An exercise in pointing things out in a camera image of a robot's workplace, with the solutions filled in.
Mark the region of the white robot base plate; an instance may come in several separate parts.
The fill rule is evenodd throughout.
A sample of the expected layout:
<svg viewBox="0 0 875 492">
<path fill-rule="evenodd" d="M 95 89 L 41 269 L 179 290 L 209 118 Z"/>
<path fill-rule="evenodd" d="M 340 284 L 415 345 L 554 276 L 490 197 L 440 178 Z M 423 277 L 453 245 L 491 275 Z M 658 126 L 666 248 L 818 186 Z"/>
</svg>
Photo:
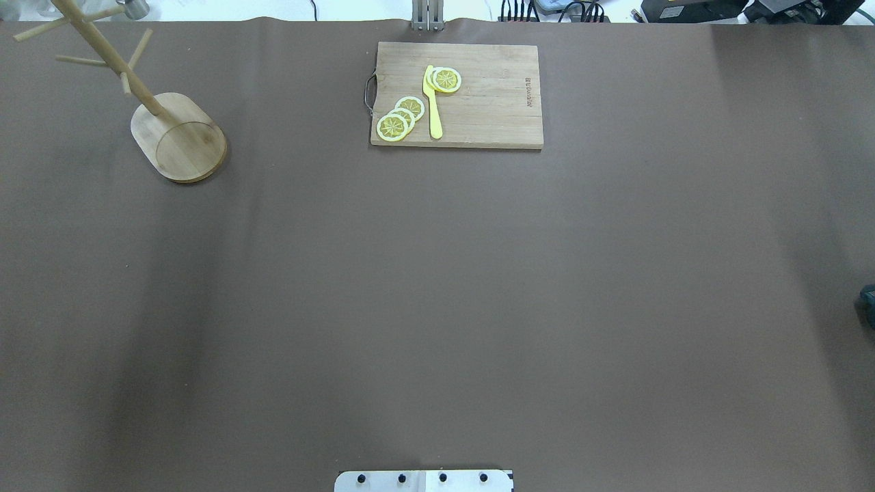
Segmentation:
<svg viewBox="0 0 875 492">
<path fill-rule="evenodd" d="M 353 470 L 338 474 L 334 491 L 513 491 L 513 472 L 451 468 Z"/>
</svg>

